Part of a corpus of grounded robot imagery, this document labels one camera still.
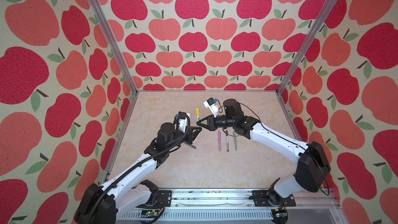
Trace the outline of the pink pen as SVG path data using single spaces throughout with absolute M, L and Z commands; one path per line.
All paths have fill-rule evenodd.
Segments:
M 221 136 L 221 132 L 218 131 L 218 149 L 219 152 L 222 152 L 222 142 L 221 142 L 222 136 Z

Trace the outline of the white pen brown end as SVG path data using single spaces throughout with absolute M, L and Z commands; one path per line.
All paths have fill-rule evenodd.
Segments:
M 226 149 L 227 149 L 227 152 L 229 152 L 230 151 L 230 149 L 229 149 L 229 133 L 227 130 L 225 131 L 225 134 L 226 134 Z

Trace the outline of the light green pen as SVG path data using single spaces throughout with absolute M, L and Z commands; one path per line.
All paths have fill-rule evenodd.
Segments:
M 234 149 L 235 151 L 238 151 L 237 133 L 235 131 L 233 132 L 233 139 L 234 139 Z

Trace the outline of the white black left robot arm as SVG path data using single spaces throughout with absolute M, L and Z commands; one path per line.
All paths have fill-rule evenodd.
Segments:
M 183 143 L 192 144 L 201 127 L 164 123 L 140 158 L 117 177 L 92 184 L 85 191 L 76 211 L 78 224 L 114 224 L 137 207 L 154 209 L 158 187 L 145 177 L 154 172 Z

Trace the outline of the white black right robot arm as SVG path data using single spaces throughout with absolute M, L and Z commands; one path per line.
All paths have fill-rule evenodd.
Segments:
M 198 120 L 199 127 L 209 131 L 233 128 L 236 134 L 268 146 L 297 166 L 294 172 L 270 186 L 266 196 L 270 205 L 283 205 L 292 194 L 300 191 L 318 192 L 326 182 L 331 167 L 319 143 L 295 140 L 266 126 L 258 115 L 246 116 L 241 109 L 243 104 L 235 99 L 224 101 L 222 114 L 216 99 L 211 97 L 204 105 L 211 115 Z

